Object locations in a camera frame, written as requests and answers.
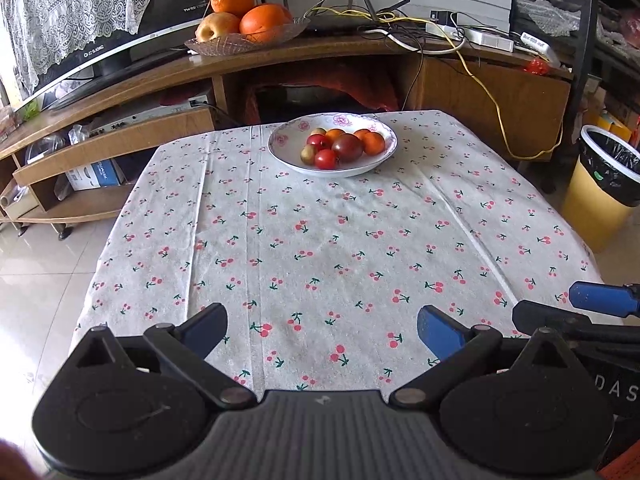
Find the white tablecloth with cherry print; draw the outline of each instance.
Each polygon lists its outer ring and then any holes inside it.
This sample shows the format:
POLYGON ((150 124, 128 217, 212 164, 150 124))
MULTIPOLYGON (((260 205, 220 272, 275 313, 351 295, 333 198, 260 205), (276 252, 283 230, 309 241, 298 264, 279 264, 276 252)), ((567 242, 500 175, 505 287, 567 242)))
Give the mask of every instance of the white tablecloth with cherry print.
POLYGON ((396 154, 335 182, 275 160, 276 124, 161 146, 98 261, 74 343, 98 324, 178 325, 219 301, 228 332, 207 361, 258 396, 386 397, 437 362, 416 332, 424 304, 518 337, 518 300, 570 308, 573 282, 600 280, 560 215, 454 118, 376 117, 398 134, 396 154))

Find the dark red tomato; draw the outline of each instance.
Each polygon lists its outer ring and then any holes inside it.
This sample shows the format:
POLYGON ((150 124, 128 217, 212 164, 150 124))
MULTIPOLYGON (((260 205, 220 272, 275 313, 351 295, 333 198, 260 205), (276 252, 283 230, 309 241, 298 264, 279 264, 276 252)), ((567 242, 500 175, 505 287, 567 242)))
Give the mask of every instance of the dark red tomato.
POLYGON ((343 134, 334 141, 331 147, 341 162, 353 162, 362 155, 362 142, 355 135, 343 134))
POLYGON ((316 153, 316 168, 318 170, 335 170, 338 157, 333 150, 320 150, 316 153))
POLYGON ((321 134, 309 136, 306 143, 311 144, 312 146, 317 146, 318 150, 327 150, 331 147, 331 139, 321 134))

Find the power strip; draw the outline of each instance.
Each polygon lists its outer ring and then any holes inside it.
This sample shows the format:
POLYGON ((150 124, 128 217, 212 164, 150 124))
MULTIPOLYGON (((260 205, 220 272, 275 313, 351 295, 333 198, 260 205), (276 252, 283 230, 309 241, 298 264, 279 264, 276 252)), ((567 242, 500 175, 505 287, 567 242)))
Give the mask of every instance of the power strip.
MULTIPOLYGON (((441 25, 440 28, 438 28, 434 23, 426 23, 425 30, 430 34, 436 34, 440 37, 443 37, 442 31, 444 31, 452 40, 460 41, 462 39, 458 30, 449 25, 441 25)), ((495 34, 487 34, 486 32, 473 30, 472 28, 466 28, 465 34, 467 40, 471 43, 496 48, 497 50, 503 50, 505 52, 513 52, 513 41, 507 38, 496 36, 495 34)))

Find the lace curtain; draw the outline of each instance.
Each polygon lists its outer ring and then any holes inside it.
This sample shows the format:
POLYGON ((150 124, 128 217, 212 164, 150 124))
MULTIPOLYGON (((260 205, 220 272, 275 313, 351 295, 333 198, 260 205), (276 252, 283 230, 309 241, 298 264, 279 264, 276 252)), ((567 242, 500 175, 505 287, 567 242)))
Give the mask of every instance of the lace curtain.
POLYGON ((38 76, 114 30, 136 34, 149 0, 0 0, 16 76, 29 93, 38 76))

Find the yellow trash can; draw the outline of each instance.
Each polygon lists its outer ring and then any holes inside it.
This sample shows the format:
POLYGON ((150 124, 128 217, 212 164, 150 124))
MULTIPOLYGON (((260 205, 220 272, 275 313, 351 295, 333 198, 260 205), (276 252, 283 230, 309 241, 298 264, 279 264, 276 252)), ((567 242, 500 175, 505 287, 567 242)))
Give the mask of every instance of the yellow trash can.
POLYGON ((597 253, 640 204, 640 153, 597 126, 584 126, 578 143, 561 214, 597 253))

